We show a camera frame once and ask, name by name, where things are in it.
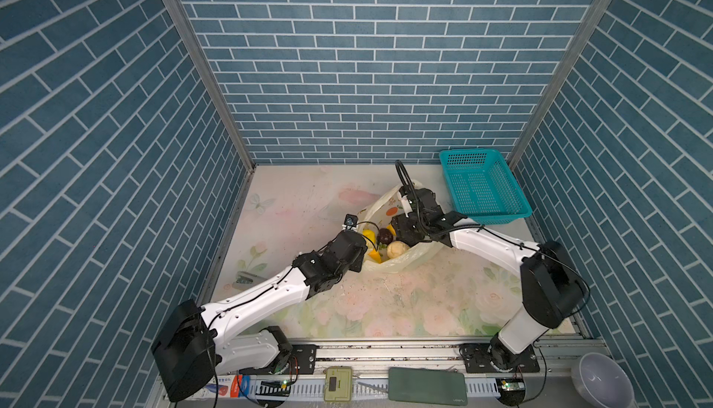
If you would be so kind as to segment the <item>yellow lemon fruit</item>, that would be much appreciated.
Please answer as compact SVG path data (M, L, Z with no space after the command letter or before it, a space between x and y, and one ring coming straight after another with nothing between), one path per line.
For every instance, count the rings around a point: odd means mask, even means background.
M362 235L369 241L374 249L378 248L376 233L370 229L366 229L362 232Z

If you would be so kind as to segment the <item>beige pear fruit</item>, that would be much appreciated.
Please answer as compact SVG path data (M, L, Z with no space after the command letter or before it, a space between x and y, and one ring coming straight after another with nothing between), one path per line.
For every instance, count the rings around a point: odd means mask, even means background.
M410 247L402 241L393 241L386 248L388 259L396 259L410 250Z

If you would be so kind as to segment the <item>yellow translucent plastic bag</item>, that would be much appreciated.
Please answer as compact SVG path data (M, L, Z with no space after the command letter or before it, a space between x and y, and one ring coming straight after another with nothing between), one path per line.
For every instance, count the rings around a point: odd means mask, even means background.
M363 271L398 274L430 261L445 248L443 244L427 242L424 238L420 238L418 230L408 225L399 193L400 188L401 185L393 187L358 213L358 231L362 233L367 230L378 235L381 229L389 229L393 233L393 242L403 243L408 248L398 248L393 252L393 248L389 248L389 243L377 241L381 261L376 261L376 256L371 254L373 245L367 241L369 250L364 256Z

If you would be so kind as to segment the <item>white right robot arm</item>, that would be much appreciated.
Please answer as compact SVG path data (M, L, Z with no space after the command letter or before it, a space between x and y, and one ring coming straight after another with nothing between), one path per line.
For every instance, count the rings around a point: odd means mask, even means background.
M492 231L457 211L445 213L429 189L401 186L397 191L404 212L392 218L398 240L413 247L439 243L473 253L520 278L522 306L492 337L492 365L509 371L547 331L575 313L589 288L556 242L525 242Z

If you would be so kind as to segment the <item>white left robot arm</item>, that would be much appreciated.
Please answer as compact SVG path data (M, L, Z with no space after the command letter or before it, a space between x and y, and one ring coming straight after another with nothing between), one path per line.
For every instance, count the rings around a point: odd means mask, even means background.
M246 330L273 313L302 303L360 272L369 249L366 237L343 230L319 250L298 255L292 265L233 297L173 309L152 343L152 355L170 402L182 402L219 375L243 370L278 372L293 347L278 326L255 335Z

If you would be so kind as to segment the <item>orange fruit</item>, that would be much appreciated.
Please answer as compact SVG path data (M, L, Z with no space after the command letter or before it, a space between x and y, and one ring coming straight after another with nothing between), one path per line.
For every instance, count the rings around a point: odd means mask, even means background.
M368 258L378 264L381 264L384 260L382 259L382 255L378 250L374 250L373 248L369 249L367 252Z

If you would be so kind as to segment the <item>dark brown fruit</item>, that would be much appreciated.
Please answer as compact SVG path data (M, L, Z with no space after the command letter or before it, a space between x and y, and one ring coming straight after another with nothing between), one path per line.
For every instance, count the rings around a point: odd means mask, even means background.
M395 240L395 236L388 228L381 228L377 234L377 242L379 245L388 246Z

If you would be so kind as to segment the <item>teal plastic basket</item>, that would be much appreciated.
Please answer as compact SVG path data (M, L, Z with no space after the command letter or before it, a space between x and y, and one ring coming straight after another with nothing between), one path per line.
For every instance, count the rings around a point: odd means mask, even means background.
M503 225L531 216L531 205L500 151L444 150L439 160L459 213L484 225Z

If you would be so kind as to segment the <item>small green meter box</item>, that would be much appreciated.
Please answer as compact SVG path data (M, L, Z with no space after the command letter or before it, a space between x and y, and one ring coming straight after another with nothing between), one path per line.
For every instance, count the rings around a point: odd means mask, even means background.
M350 402L353 394L353 370L334 366L325 372L325 402Z

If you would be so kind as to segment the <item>green rectangular pad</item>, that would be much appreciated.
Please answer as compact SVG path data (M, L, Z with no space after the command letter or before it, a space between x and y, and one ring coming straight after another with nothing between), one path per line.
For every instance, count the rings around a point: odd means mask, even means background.
M464 375L449 371L392 367L388 371L388 399L414 404L466 406Z

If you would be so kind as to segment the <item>grey round bowl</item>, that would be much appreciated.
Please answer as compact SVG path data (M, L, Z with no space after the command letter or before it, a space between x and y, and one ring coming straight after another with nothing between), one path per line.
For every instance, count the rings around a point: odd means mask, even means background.
M589 352L571 366L577 393L590 405L601 408L635 406L634 389L621 366L610 357Z

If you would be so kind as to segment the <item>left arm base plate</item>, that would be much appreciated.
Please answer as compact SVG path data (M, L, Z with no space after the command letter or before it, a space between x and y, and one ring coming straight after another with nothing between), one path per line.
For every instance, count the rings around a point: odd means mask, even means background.
M317 363L316 344L295 344L278 356L276 373L279 375L313 375Z

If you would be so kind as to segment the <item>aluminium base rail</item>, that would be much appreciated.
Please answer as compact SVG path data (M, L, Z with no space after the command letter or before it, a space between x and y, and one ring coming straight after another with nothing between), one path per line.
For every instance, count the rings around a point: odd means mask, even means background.
M313 375L267 375L252 371L247 376L218 376L185 402L246 401L267 407L284 407L290 402L325 402L325 372L334 366L353 370L350 402L384 400L388 396L388 371L392 367L449 371L464 375L468 400L495 400L502 406L539 400L550 383L571 382L571 366L589 352L607 354L599 339L575 336L543 337L534 346L540 372L537 374L468 374L459 354L464 343L486 343L484 339L391 339L307 340L316 344L317 363ZM328 402L346 404L346 402Z

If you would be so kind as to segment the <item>aluminium corner post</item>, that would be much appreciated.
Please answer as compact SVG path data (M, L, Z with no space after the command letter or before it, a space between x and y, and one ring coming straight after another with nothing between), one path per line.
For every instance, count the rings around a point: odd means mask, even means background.
M176 32L188 51L189 57L215 106L219 118L223 122L232 140L232 144L236 148L237 154L245 165L248 174L252 174L255 169L254 161L239 134L236 122L220 90L215 74L205 56L204 50L202 49L182 2L180 0L162 0L162 2L175 25Z
M532 141L538 127L547 116L551 105L564 86L567 77L584 51L590 37L613 0L592 0L592 4L584 14L579 27L568 44L562 60L555 68L549 84L544 88L540 101L533 108L527 124L523 127L520 137L507 157L509 167L514 170L525 154L527 146Z

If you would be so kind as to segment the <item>aluminium corner post left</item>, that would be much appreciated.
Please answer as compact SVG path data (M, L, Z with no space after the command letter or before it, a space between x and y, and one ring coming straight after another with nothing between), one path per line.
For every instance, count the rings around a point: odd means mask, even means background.
M162 0L162 2L175 25L176 32L188 51L189 57L215 106L219 118L223 122L232 140L232 144L236 148L237 154L245 165L248 174L252 174L255 169L254 161L239 134L236 122L220 90L215 74L205 56L204 50L202 49L182 2L180 0Z

